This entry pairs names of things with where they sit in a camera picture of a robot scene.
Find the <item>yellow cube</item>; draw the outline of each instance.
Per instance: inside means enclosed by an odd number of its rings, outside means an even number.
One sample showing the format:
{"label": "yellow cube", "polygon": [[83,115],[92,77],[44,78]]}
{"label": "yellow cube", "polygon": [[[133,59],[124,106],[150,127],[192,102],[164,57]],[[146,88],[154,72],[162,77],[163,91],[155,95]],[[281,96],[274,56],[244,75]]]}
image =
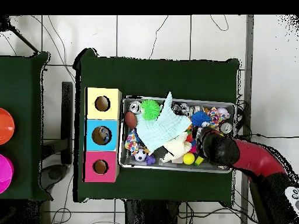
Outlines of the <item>yellow cube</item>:
{"label": "yellow cube", "polygon": [[118,89],[86,87],[87,119],[119,120],[121,97]]}

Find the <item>black stand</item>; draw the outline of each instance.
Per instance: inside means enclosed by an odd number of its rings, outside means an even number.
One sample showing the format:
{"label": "black stand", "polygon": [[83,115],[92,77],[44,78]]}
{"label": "black stand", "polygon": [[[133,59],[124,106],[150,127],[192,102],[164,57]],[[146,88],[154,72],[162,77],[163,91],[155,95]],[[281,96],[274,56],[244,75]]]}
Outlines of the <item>black stand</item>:
{"label": "black stand", "polygon": [[71,82],[62,83],[61,97],[61,139],[46,142],[42,146],[42,159],[61,152],[62,165],[52,165],[41,170],[41,186],[48,190],[61,181],[67,172],[67,166],[72,163],[72,102],[73,85]]}
{"label": "black stand", "polygon": [[0,16],[0,32],[12,31],[15,35],[17,35],[27,46],[29,46],[36,53],[38,49],[36,49],[28,40],[26,40],[15,27],[11,25],[9,20],[9,16]]}

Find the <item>red ball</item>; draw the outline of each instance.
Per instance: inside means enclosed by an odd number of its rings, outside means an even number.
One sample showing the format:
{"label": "red ball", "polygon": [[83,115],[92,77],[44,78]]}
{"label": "red ball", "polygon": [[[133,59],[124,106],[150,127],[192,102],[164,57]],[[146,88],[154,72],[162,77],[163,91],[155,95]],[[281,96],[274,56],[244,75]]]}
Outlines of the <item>red ball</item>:
{"label": "red ball", "polygon": [[137,126],[137,119],[134,113],[128,111],[124,116],[124,121],[129,126],[130,129],[134,129]]}

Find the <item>dark green table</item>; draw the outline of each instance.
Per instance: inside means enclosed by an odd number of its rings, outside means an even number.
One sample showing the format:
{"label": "dark green table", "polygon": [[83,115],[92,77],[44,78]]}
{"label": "dark green table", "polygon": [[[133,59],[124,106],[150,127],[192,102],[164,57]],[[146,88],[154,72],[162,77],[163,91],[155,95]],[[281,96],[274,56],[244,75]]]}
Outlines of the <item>dark green table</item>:
{"label": "dark green table", "polygon": [[115,183],[82,182],[84,88],[118,88],[123,96],[165,97],[236,103],[239,62],[167,61],[96,57],[83,50],[77,70],[74,200],[130,198],[174,201],[222,201],[231,205],[232,172],[227,174],[120,168]]}
{"label": "dark green table", "polygon": [[41,71],[48,53],[30,58],[0,56],[0,107],[15,120],[11,140],[0,145],[0,154],[10,158],[14,175],[0,199],[49,200],[39,186],[41,161]]}

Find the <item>soccer ball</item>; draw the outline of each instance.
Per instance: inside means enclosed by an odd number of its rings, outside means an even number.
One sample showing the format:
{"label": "soccer ball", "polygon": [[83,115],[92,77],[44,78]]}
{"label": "soccer ball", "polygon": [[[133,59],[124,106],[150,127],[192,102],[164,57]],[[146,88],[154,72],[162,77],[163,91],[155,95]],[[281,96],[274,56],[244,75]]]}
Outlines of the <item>soccer ball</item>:
{"label": "soccer ball", "polygon": [[136,161],[144,162],[145,158],[147,157],[147,153],[144,151],[144,149],[139,149],[138,153],[136,153],[134,157]]}

